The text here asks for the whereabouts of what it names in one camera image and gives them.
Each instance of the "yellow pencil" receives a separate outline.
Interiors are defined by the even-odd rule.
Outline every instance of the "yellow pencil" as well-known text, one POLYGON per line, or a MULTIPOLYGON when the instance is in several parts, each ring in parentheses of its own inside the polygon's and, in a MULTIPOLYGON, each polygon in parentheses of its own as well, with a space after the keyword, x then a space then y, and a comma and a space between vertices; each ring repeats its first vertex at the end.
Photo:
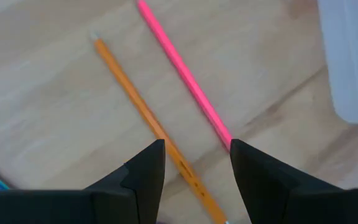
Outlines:
POLYGON ((138 94, 135 86, 128 79, 117 60, 114 58, 112 53, 109 51, 106 44, 96 34, 92 34, 94 40, 94 46, 101 58, 106 62, 112 74, 116 77, 117 81, 121 84, 128 97, 131 99, 139 113, 142 115, 145 122, 150 126, 150 129, 155 134, 157 139, 164 139, 165 146, 168 154, 175 163, 180 174, 190 185, 194 194, 201 200, 212 219, 217 224, 227 223, 227 218, 223 211, 219 208, 218 204, 212 198, 207 191, 206 187, 201 183, 200 178, 197 177, 194 170, 190 167, 189 162, 183 157, 181 152, 176 147, 175 143, 169 138, 168 134, 162 128, 160 123, 157 121, 154 114, 151 112, 146 102, 138 94))

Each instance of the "wooden table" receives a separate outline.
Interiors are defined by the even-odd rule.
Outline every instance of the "wooden table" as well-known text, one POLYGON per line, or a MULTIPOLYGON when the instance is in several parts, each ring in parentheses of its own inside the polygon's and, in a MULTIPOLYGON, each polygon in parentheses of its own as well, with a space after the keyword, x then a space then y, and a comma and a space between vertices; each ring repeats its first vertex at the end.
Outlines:
MULTIPOLYGON (((358 126, 333 110, 313 0, 148 0, 236 138, 358 187, 358 126)), ((230 221, 229 156, 130 0, 0 0, 0 175, 81 189, 154 140, 88 38, 97 30, 230 221)), ((167 160, 159 220, 210 223, 167 160)))

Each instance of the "pencil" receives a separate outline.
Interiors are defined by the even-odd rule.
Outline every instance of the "pencil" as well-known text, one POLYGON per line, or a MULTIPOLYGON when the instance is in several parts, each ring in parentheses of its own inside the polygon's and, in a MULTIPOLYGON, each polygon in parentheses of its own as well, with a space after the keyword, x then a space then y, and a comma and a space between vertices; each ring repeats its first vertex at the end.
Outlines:
POLYGON ((208 193, 206 187, 201 183, 200 178, 197 177, 194 170, 190 167, 189 162, 186 161, 186 159, 176 147, 175 143, 169 138, 168 134, 157 121, 156 117, 146 105, 146 102, 139 95, 135 86, 128 79, 127 75, 124 73, 123 69, 118 64, 112 53, 109 51, 106 44, 96 34, 93 34, 92 38, 94 40, 96 51, 100 54, 104 62, 106 62, 112 74, 116 77, 117 81, 121 84, 128 97, 131 99, 132 103, 135 105, 145 122, 149 125, 150 129, 155 134, 155 137, 157 139, 165 140, 166 150, 172 158, 172 161, 180 171, 180 174, 190 185, 194 194, 205 206, 212 219, 217 224, 226 223, 227 219, 223 211, 219 208, 218 204, 208 193))
POLYGON ((176 67, 180 77, 185 82, 194 99, 197 101, 198 105, 201 107, 204 114, 209 119, 209 122, 213 125, 226 150, 230 151, 230 143, 232 136, 228 128, 224 125, 222 119, 219 117, 218 113, 215 111, 214 107, 209 102, 208 98, 206 97, 200 86, 197 84, 197 81, 195 80, 190 69, 183 62, 180 54, 177 52, 175 46, 173 46, 171 40, 164 32, 164 29, 153 15, 153 12, 151 11, 147 3, 144 0, 137 0, 137 5, 146 23, 149 25, 157 40, 160 42, 160 45, 164 49, 167 57, 176 67))

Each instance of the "plastic container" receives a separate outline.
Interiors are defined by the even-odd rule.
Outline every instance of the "plastic container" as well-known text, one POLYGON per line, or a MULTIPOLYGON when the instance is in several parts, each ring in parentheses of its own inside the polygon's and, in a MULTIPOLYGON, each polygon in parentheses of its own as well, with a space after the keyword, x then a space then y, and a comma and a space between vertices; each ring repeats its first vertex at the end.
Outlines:
POLYGON ((336 113, 358 123, 358 0, 318 0, 336 113))

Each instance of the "sharpened pencil tip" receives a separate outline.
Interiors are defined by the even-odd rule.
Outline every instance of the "sharpened pencil tip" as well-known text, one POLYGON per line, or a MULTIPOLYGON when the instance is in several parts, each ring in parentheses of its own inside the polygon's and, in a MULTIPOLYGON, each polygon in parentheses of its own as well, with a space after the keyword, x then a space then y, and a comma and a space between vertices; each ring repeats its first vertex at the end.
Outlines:
POLYGON ((98 35, 98 33, 95 32, 95 31, 89 32, 89 36, 91 37, 91 39, 92 39, 93 41, 96 41, 96 40, 98 40, 98 39, 100 38, 99 35, 98 35))

